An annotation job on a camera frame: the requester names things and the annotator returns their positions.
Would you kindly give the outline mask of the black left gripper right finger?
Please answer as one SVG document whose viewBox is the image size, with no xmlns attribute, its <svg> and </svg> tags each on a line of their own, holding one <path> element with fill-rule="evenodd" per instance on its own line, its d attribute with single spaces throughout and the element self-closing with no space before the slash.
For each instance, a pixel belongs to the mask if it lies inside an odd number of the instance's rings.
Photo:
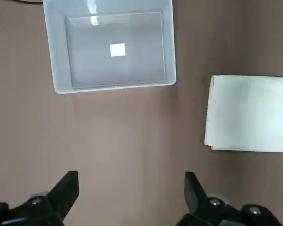
<svg viewBox="0 0 283 226">
<path fill-rule="evenodd" d="M 195 173 L 185 172 L 184 197 L 189 212 L 178 226 L 282 226 L 267 208 L 246 204 L 240 210 L 222 199 L 208 196 Z"/>
</svg>

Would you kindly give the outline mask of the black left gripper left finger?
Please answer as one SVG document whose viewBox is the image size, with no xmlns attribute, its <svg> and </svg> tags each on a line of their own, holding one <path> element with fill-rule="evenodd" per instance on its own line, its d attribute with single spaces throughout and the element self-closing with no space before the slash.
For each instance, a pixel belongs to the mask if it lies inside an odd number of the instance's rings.
<svg viewBox="0 0 283 226">
<path fill-rule="evenodd" d="M 36 195 L 15 208 L 0 202 L 0 226 L 63 226 L 79 196 L 79 176 L 68 171 L 46 194 Z"/>
</svg>

